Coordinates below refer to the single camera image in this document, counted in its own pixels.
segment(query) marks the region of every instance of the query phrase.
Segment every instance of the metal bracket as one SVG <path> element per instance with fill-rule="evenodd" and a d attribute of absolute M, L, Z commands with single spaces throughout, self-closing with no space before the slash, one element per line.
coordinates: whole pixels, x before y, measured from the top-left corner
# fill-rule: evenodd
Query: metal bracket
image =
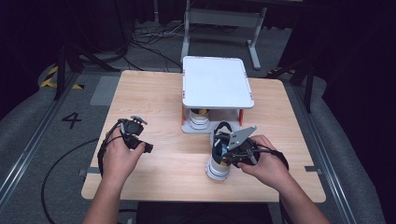
<path fill-rule="evenodd" d="M 99 167 L 88 167 L 86 170 L 80 169 L 77 175 L 87 177 L 87 174 L 100 174 Z"/>
<path fill-rule="evenodd" d="M 144 124 L 148 125 L 148 123 L 145 122 L 140 116 L 131 116 L 131 119 L 135 120 L 137 122 L 144 123 Z"/>
<path fill-rule="evenodd" d="M 253 125 L 249 128 L 231 133 L 230 142 L 228 143 L 227 149 L 233 150 L 234 148 L 241 146 L 241 144 L 245 142 L 245 140 L 247 140 L 248 137 L 254 133 L 254 131 L 256 131 L 256 129 L 257 126 Z"/>

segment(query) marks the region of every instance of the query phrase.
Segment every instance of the yellow tape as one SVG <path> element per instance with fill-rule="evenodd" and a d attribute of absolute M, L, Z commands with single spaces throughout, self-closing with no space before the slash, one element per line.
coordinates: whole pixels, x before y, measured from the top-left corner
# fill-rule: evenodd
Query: yellow tape
<path fill-rule="evenodd" d="M 207 114 L 207 110 L 206 109 L 200 109 L 199 110 L 199 115 L 204 115 Z"/>
<path fill-rule="evenodd" d="M 57 88 L 58 84 L 50 82 L 57 71 L 58 71 L 58 66 L 53 65 L 51 70 L 49 70 L 49 73 L 47 74 L 46 79 L 44 79 L 43 83 L 41 83 L 40 87 Z M 74 90 L 83 90 L 84 89 L 84 85 L 75 84 L 73 86 L 73 89 Z"/>

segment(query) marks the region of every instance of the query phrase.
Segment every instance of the person's left hand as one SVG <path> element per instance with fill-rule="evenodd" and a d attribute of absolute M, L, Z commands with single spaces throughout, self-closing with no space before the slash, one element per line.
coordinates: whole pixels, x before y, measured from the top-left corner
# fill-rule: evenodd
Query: person's left hand
<path fill-rule="evenodd" d="M 129 149 L 121 137 L 120 128 L 114 130 L 107 142 L 109 144 L 103 158 L 103 179 L 111 179 L 123 186 L 143 154 L 145 143 L 139 144 L 136 149 Z"/>

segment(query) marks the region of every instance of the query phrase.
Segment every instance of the black curtain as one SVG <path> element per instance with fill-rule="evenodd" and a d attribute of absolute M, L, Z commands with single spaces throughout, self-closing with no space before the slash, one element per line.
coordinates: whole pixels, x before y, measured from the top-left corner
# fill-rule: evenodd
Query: black curtain
<path fill-rule="evenodd" d="M 396 6 L 392 2 L 339 1 L 337 25 L 314 60 L 327 81 L 323 99 L 373 181 L 388 223 L 396 222 Z M 279 66 L 306 56 L 327 18 L 298 20 Z"/>
<path fill-rule="evenodd" d="M 38 91 L 37 78 L 55 63 L 60 45 L 43 1 L 0 3 L 0 119 Z"/>
<path fill-rule="evenodd" d="M 241 12 L 260 13 L 262 3 L 260 1 L 239 1 L 239 0 L 200 0 L 191 1 L 193 7 L 208 8 L 215 10 L 230 10 Z M 170 21 L 184 21 L 186 10 L 186 0 L 158 0 L 159 23 L 166 24 Z M 297 21 L 299 12 L 295 9 L 271 7 L 265 13 L 263 26 L 267 28 L 292 28 Z"/>
<path fill-rule="evenodd" d="M 132 0 L 134 18 L 138 22 L 154 21 L 154 1 Z"/>

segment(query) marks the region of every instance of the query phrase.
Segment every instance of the gray carpet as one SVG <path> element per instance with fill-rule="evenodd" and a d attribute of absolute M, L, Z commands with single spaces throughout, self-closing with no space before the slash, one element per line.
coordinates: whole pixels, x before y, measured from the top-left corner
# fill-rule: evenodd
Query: gray carpet
<path fill-rule="evenodd" d="M 142 26 L 157 26 L 155 22 Z M 224 33 L 222 29 L 198 28 L 191 34 L 190 55 L 235 57 L 244 61 L 249 77 L 264 77 L 266 71 L 274 69 L 285 47 L 291 30 L 262 30 L 257 52 L 262 64 L 262 70 L 252 68 L 248 55 L 245 38 L 247 31 L 237 29 L 231 33 Z M 180 60 L 182 36 L 164 38 L 146 48 L 156 49 L 175 62 Z M 150 71 L 180 72 L 178 65 L 164 57 L 137 46 L 129 47 L 126 58 L 140 68 Z M 109 63 L 122 70 L 133 68 L 123 59 Z M 48 73 L 43 71 L 41 80 Z M 102 131 L 106 113 L 114 94 L 120 73 L 108 73 L 97 65 L 86 65 L 82 75 L 78 76 L 77 84 L 84 85 L 83 90 L 71 90 L 62 101 L 60 109 L 52 119 L 35 156 L 30 162 L 21 181 L 13 191 L 7 205 L 0 213 L 0 223 L 46 223 L 48 222 L 40 201 L 40 189 L 43 179 L 51 167 L 64 153 L 80 144 L 99 137 Z M 296 94 L 295 87 L 289 83 L 289 76 L 282 76 L 285 88 L 299 120 L 305 141 L 317 168 L 321 168 L 318 159 L 315 139 L 307 128 L 306 112 L 298 106 L 301 94 Z M 312 99 L 312 115 L 318 127 L 319 135 L 327 149 L 345 195 L 351 206 L 357 223 L 385 223 L 382 211 L 376 197 L 375 187 L 361 167 L 353 148 L 349 144 L 342 128 L 332 116 L 329 108 L 321 99 L 325 89 L 325 82 L 315 78 Z M 4 181 L 12 165 L 22 154 L 31 136 L 35 133 L 40 120 L 50 107 L 55 89 L 40 88 L 40 91 L 16 107 L 0 121 L 0 180 Z M 71 121 L 64 118 L 78 113 L 73 127 Z M 90 202 L 80 196 L 83 180 L 78 176 L 79 169 L 90 165 L 96 142 L 77 149 L 65 157 L 49 176 L 45 199 L 50 215 L 56 223 L 79 223 L 83 219 Z M 319 204 L 319 208 L 332 223 L 343 223 L 340 210 L 332 195 L 325 174 L 320 175 L 327 200 Z M 122 208 L 135 208 L 136 202 L 125 201 Z M 270 210 L 274 223 L 281 223 L 277 203 L 270 203 Z M 126 223 L 134 214 L 120 215 L 120 222 Z"/>

